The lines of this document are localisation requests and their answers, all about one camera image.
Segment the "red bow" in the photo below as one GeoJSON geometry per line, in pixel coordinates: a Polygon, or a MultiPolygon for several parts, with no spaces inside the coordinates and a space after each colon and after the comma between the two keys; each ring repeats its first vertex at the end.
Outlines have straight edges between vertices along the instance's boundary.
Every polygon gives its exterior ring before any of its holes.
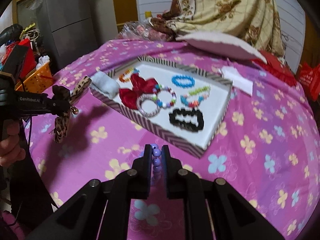
{"type": "Polygon", "coordinates": [[[131,75],[130,80],[133,85],[132,90],[128,88],[121,88],[119,90],[119,96],[126,107],[138,110],[136,105],[138,97],[142,94],[152,94],[152,90],[158,82],[154,78],[144,80],[136,73],[131,75]]]}

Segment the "bed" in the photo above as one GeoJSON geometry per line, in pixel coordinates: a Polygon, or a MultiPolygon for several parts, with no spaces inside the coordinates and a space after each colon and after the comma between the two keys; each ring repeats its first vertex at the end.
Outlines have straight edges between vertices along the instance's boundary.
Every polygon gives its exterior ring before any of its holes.
{"type": "MultiPolygon", "coordinates": [[[[111,40],[58,72],[56,84],[72,90],[85,75],[145,54],[216,73],[228,65],[186,43],[111,40]]],[[[202,158],[169,144],[170,152],[201,178],[225,178],[286,239],[295,239],[319,200],[320,137],[311,108],[300,84],[289,87],[249,62],[232,65],[253,81],[253,96],[232,90],[224,120],[202,158]]],[[[51,88],[46,93],[52,96],[51,88]]],[[[113,179],[129,169],[145,144],[168,144],[89,91],[76,107],[80,113],[61,144],[53,140],[54,116],[33,118],[31,157],[58,206],[90,179],[113,179]]],[[[183,203],[167,200],[160,182],[146,201],[132,201],[128,239],[166,237],[184,239],[183,203]]]]}

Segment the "gray refrigerator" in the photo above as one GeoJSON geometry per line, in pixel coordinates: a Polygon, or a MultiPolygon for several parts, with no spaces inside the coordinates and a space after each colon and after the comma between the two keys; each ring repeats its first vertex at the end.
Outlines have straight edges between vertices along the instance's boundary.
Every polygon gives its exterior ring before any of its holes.
{"type": "Polygon", "coordinates": [[[53,72],[98,48],[89,0],[43,0],[36,17],[53,72]]]}

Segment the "human hand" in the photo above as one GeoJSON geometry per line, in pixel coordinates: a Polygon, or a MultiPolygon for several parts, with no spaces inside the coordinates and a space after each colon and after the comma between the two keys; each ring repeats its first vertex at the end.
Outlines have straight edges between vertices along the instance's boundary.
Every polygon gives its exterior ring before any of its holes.
{"type": "Polygon", "coordinates": [[[7,127],[9,137],[0,141],[0,166],[9,167],[16,161],[26,157],[26,151],[19,145],[19,122],[13,122],[7,127]]]}

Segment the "tray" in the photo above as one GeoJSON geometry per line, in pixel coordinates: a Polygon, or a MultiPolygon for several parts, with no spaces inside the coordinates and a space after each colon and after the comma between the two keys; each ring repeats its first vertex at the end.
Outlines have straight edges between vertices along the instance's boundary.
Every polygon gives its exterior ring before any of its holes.
{"type": "MultiPolygon", "coordinates": [[[[139,76],[145,80],[155,78],[159,84],[170,87],[177,95],[176,104],[171,108],[161,109],[160,113],[154,117],[146,118],[143,117],[139,111],[132,110],[124,106],[119,95],[111,100],[99,91],[90,87],[92,94],[103,103],[138,123],[160,138],[188,152],[189,154],[200,158],[210,145],[210,142],[226,113],[231,95],[232,81],[218,75],[208,73],[202,69],[192,68],[173,61],[153,58],[150,56],[140,56],[136,60],[109,71],[107,75],[116,80],[121,88],[132,89],[131,82],[122,83],[119,81],[119,76],[128,68],[133,67],[140,71],[139,76]],[[195,86],[185,89],[172,84],[171,77],[179,74],[192,76],[196,81],[195,86]],[[204,129],[199,132],[190,132],[170,124],[168,114],[172,113],[173,109],[185,108],[186,110],[190,110],[181,103],[180,95],[184,95],[190,90],[208,85],[211,87],[210,96],[206,100],[202,101],[199,106],[199,109],[203,113],[204,129]]],[[[170,96],[170,94],[167,92],[160,92],[160,100],[168,102],[169,98],[165,96],[170,96]]],[[[155,105],[153,102],[146,101],[143,104],[143,109],[146,111],[152,111],[154,108],[155,105]]]]}

